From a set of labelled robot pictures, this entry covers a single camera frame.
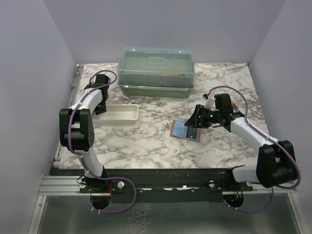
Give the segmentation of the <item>black credit card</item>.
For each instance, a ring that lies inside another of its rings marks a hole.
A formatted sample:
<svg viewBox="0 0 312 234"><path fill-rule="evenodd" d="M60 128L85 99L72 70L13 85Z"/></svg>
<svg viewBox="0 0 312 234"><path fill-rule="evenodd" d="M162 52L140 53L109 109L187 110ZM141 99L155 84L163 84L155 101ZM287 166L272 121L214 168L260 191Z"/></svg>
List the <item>black credit card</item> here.
<svg viewBox="0 0 312 234"><path fill-rule="evenodd" d="M187 128L187 133L186 133L186 138L191 139L191 140L197 140L198 138L198 128L195 127L188 127Z"/></svg>

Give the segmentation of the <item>brown leather card holder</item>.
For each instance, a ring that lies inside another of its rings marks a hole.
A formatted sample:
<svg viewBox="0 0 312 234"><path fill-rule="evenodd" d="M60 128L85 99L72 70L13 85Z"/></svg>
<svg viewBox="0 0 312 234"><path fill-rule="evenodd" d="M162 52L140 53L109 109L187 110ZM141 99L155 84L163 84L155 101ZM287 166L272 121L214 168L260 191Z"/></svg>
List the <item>brown leather card holder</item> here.
<svg viewBox="0 0 312 234"><path fill-rule="evenodd" d="M187 133L187 127L184 126L184 121L180 120L173 120L171 130L170 130L170 137L187 140L187 141L193 141L193 142L200 142L200 136L201 136L201 129L198 130L198 138L197 140L191 140L186 138Z"/></svg>

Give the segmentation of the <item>white rectangular tray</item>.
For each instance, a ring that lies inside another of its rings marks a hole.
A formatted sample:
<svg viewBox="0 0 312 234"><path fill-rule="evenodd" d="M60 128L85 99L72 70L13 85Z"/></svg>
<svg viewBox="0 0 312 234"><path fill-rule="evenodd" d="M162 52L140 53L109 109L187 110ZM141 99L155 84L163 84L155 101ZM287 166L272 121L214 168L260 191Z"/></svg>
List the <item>white rectangular tray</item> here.
<svg viewBox="0 0 312 234"><path fill-rule="evenodd" d="M107 105L105 113L92 115L92 121L95 125L129 125L135 124L137 120L137 104Z"/></svg>

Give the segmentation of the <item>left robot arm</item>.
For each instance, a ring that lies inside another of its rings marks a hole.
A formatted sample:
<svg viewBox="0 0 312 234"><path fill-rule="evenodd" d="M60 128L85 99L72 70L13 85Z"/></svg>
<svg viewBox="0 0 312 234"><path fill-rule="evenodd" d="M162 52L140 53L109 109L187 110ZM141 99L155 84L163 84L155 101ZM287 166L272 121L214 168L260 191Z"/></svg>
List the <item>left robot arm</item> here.
<svg viewBox="0 0 312 234"><path fill-rule="evenodd" d="M110 81L105 74L96 75L95 82L90 82L84 88L82 97L70 108L59 112L60 143L77 156L85 177L93 178L91 186L98 193L107 189L108 180L104 175L104 166L93 149L95 132L92 114L106 112Z"/></svg>

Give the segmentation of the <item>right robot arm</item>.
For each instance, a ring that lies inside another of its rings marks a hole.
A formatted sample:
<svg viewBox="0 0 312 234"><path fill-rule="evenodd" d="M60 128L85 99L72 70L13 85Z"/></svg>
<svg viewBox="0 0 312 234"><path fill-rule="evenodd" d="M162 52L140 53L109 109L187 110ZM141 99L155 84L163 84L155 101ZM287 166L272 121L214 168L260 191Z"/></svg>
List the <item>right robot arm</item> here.
<svg viewBox="0 0 312 234"><path fill-rule="evenodd" d="M289 141L279 141L248 124L243 113L234 111L229 94L206 96L206 99L206 105L196 105L185 127L223 127L244 140L257 153L256 165L238 166L227 172L224 185L228 190L235 191L244 182L270 188L299 178L294 165L293 145Z"/></svg>

